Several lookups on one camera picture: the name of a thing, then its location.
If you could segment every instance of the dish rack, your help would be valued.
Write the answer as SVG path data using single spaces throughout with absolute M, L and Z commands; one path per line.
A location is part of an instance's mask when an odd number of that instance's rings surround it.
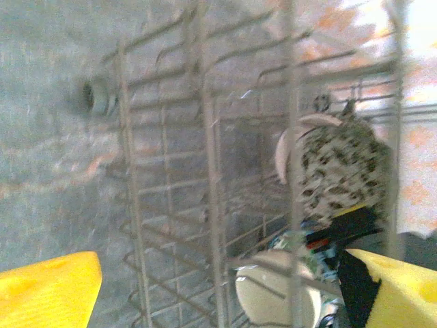
M 292 2 L 287 31 L 295 30 Z M 280 184 L 272 158 L 280 134 L 293 131 L 299 112 L 313 104 L 311 97 L 303 100 L 304 87 L 323 87 L 337 103 L 350 97 L 392 101 L 384 114 L 393 125 L 396 171 L 400 2 L 391 11 L 392 57 L 359 68 L 308 74 L 308 67 L 341 62 L 355 52 L 297 63 L 296 45 L 310 38 L 311 30 L 272 40 L 262 25 L 275 18 L 275 11 L 211 27 L 205 1 L 140 38 L 121 41 L 102 59 L 104 65 L 113 64 L 119 85 L 124 159 L 108 172 L 121 175 L 127 186 L 119 197 L 128 209 L 122 230 L 135 247 L 124 262 L 137 273 L 129 302 L 139 311 L 131 327 L 256 326 L 238 305 L 232 269 L 252 263 L 249 256 L 282 232 L 299 230 L 290 188 L 294 179 Z M 151 60 L 145 63 L 145 57 Z M 390 85 L 393 91 L 368 96 L 366 90 L 376 85 Z M 392 201 L 396 183 L 393 175 Z M 387 230 L 391 256 L 399 251 L 396 217 L 393 210 Z M 299 246 L 294 241 L 293 249 Z M 341 295 L 335 286 L 287 274 L 292 295 L 301 284 Z M 293 327 L 301 327 L 298 301 L 290 311 L 296 318 Z

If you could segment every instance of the camouflage pattern fabric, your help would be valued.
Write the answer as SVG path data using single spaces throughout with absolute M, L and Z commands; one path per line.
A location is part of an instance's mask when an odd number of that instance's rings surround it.
M 370 125 L 355 116 L 350 101 L 336 115 L 339 127 L 315 128 L 298 140 L 303 228 L 327 228 L 339 211 L 364 203 L 385 217 L 390 150 Z

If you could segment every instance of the yellow object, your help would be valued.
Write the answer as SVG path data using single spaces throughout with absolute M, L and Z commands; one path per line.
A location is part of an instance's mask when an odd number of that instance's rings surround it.
M 102 272 L 75 253 L 0 273 L 0 328 L 86 328 Z
M 366 328 L 436 328 L 437 271 L 385 256 L 349 249 L 382 283 Z
M 342 215 L 348 214 L 350 212 L 354 212 L 355 210 L 359 210 L 360 208 L 366 207 L 366 204 L 357 204 L 351 208 L 347 208 L 345 210 L 342 210 L 341 212 L 338 212 L 336 215 L 334 215 L 333 217 L 340 217 Z

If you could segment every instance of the metal wire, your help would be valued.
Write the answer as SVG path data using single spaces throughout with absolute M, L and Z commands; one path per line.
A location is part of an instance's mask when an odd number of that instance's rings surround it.
M 387 7 L 391 8 L 391 1 L 387 1 Z M 391 183 L 389 189 L 389 203 L 387 204 L 389 212 L 389 227 L 387 229 L 387 249 L 386 254 L 389 257 L 396 258 L 398 260 L 404 259 L 404 246 L 401 244 L 398 238 L 398 190 L 399 190 L 399 154 L 401 144 L 401 124 L 402 124 L 402 92 L 403 92 L 403 80 L 404 80 L 404 22 L 406 16 L 406 1 L 396 0 L 393 6 L 394 10 L 388 10 L 391 15 L 393 26 L 395 27 L 395 53 L 396 63 L 393 70 L 396 78 L 396 97 L 393 106 L 393 120 L 391 122 L 392 128 L 390 129 L 392 141 L 391 146 L 393 148 L 392 155 L 392 172 Z
M 360 68 L 346 69 L 339 72 L 323 72 L 321 74 L 302 77 L 296 74 L 296 70 L 303 66 L 316 65 L 329 62 L 334 59 L 341 60 L 354 55 L 354 49 L 338 53 L 336 55 L 322 57 L 319 59 L 298 62 L 296 60 L 295 46 L 304 38 L 311 37 L 308 31 L 297 38 L 291 38 L 296 31 L 294 18 L 294 2 L 288 1 L 287 20 L 284 26 L 287 35 L 280 40 L 268 40 L 256 45 L 236 47 L 224 51 L 221 54 L 211 56 L 208 45 L 221 38 L 227 38 L 233 33 L 242 31 L 250 26 L 259 26 L 268 19 L 274 17 L 274 12 L 267 12 L 254 17 L 245 18 L 237 23 L 223 25 L 215 30 L 207 31 L 208 9 L 206 0 L 198 0 L 196 4 L 185 10 L 174 21 L 156 28 L 140 38 L 123 45 L 120 43 L 117 51 L 107 55 L 102 62 L 115 60 L 117 81 L 120 92 L 120 126 L 124 145 L 124 162 L 121 170 L 124 172 L 119 176 L 126 181 L 128 192 L 121 194 L 118 198 L 129 209 L 129 219 L 122 225 L 121 229 L 129 235 L 134 243 L 134 251 L 126 254 L 124 262 L 132 268 L 138 279 L 138 286 L 129 296 L 129 303 L 139 311 L 139 316 L 134 320 L 131 327 L 142 328 L 165 328 L 167 324 L 162 317 L 168 316 L 173 311 L 177 314 L 177 327 L 263 327 L 273 325 L 255 325 L 239 311 L 233 309 L 233 301 L 236 295 L 232 289 L 235 277 L 229 274 L 229 270 L 237 269 L 243 265 L 258 265 L 274 272 L 290 277 L 290 285 L 284 295 L 291 302 L 290 311 L 293 313 L 294 328 L 302 327 L 300 317 L 300 294 L 303 285 L 308 285 L 319 290 L 324 290 L 335 296 L 341 296 L 336 286 L 315 282 L 299 276 L 297 272 L 298 257 L 293 257 L 292 269 L 283 270 L 271 264 L 253 261 L 249 255 L 258 249 L 265 247 L 284 231 L 299 230 L 300 213 L 296 202 L 297 190 L 294 174 L 290 174 L 290 185 L 283 186 L 272 174 L 271 154 L 268 152 L 271 135 L 269 130 L 272 126 L 288 127 L 293 131 L 296 127 L 298 117 L 299 89 L 303 85 L 326 86 L 332 92 L 343 92 L 351 87 L 358 90 L 361 102 L 395 99 L 396 126 L 393 130 L 395 138 L 395 156 L 393 167 L 399 165 L 399 132 L 401 129 L 401 32 L 397 33 L 397 53 L 399 56 L 393 59 L 384 60 L 380 63 Z M 402 15 L 396 15 L 397 26 L 402 26 Z M 129 80 L 125 69 L 127 64 L 127 52 L 138 49 L 140 46 L 149 44 L 151 41 L 161 38 L 167 33 L 176 29 L 182 30 L 181 40 L 175 44 L 167 45 L 160 49 L 154 62 L 155 71 L 146 77 L 137 77 Z M 254 55 L 264 51 L 285 51 L 284 56 L 287 62 L 277 62 L 268 67 L 254 67 L 256 73 L 250 79 L 240 77 L 228 77 L 223 75 L 220 78 L 226 81 L 237 81 L 237 83 L 215 85 L 211 83 L 211 77 L 218 65 L 229 60 L 251 61 Z M 177 51 L 184 52 L 182 62 L 171 68 L 161 68 L 161 64 Z M 369 76 L 389 76 L 395 73 L 395 79 L 384 81 L 368 80 Z M 165 83 L 175 79 L 186 79 L 188 91 L 185 94 L 165 93 Z M 338 87 L 338 82 L 348 82 L 347 87 Z M 395 92 L 367 96 L 365 89 L 379 85 L 396 85 Z M 144 102 L 133 102 L 132 93 L 144 85 L 158 86 L 157 99 Z M 263 106 L 264 94 L 286 87 L 288 90 L 289 108 L 283 111 L 269 111 Z M 237 93 L 244 96 L 238 97 L 238 101 L 246 101 L 254 98 L 256 110 L 240 111 L 236 113 L 221 113 L 218 100 L 230 99 Z M 198 111 L 193 120 L 170 120 L 170 115 L 180 106 L 187 106 Z M 374 111 L 372 115 L 378 118 L 390 116 L 393 109 Z M 136 121 L 132 116 L 136 113 L 156 113 L 158 121 Z M 223 162 L 226 144 L 223 141 L 222 129 L 226 126 L 237 126 L 241 131 L 256 133 L 257 137 L 257 161 L 258 170 L 250 178 L 227 178 L 226 163 Z M 170 134 L 173 131 L 184 131 L 184 129 L 195 127 L 205 133 L 205 143 L 199 149 L 193 150 L 189 147 L 175 149 L 171 147 Z M 146 131 L 149 128 L 158 129 L 160 133 L 160 148 L 156 151 L 142 150 L 135 143 L 135 136 L 138 131 Z M 295 149 L 291 151 L 291 158 L 295 158 Z M 183 169 L 175 169 L 172 166 L 174 161 L 186 161 L 189 163 L 192 158 L 206 158 L 205 167 L 196 172 L 185 172 Z M 148 165 L 148 163 L 161 163 L 161 167 Z M 291 172 L 295 172 L 294 161 L 290 164 Z M 140 178 L 143 175 L 161 177 L 158 182 L 142 183 Z M 178 199 L 175 196 L 177 190 L 192 188 L 208 190 L 208 203 L 203 204 L 199 199 L 198 204 L 191 204 L 184 208 L 178 208 Z M 157 204 L 148 198 L 162 197 L 163 203 Z M 207 212 L 205 220 L 193 217 L 192 213 Z M 227 228 L 232 215 L 247 215 L 256 218 L 258 221 L 250 226 L 242 228 L 236 235 L 228 236 Z M 396 226 L 396 211 L 391 216 L 391 229 L 389 240 L 394 241 Z M 168 229 L 164 230 L 156 225 L 158 220 L 168 222 Z M 187 235 L 178 231 L 180 227 L 187 229 Z M 200 243 L 203 238 L 209 239 L 209 248 Z M 246 243 L 248 239 L 254 239 L 252 243 Z M 292 252 L 297 254 L 300 241 L 295 238 L 292 241 Z M 394 254 L 396 244 L 391 247 L 390 254 Z M 230 254 L 229 249 L 237 249 L 236 254 Z M 172 259 L 171 277 L 159 277 L 153 272 L 153 268 L 147 267 L 146 263 L 151 254 L 161 254 Z M 199 288 L 197 292 L 187 293 L 184 281 L 201 273 L 202 278 L 191 289 Z M 265 284 L 257 282 L 262 288 L 273 294 L 277 291 Z M 174 297 L 173 301 L 159 307 L 151 308 L 152 295 L 156 290 L 161 289 Z M 207 301 L 199 301 L 199 297 L 208 296 Z M 184 311 L 189 307 L 195 312 L 189 320 L 184 318 Z

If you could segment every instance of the gray floor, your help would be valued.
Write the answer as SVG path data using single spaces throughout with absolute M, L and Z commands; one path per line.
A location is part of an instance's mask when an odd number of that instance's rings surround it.
M 119 156 L 118 136 L 83 115 L 81 83 L 120 36 L 178 10 L 155 2 L 0 1 L 0 271 L 97 251 L 91 328 L 132 322 L 135 277 L 121 261 L 131 244 L 118 230 L 120 186 L 102 168 Z

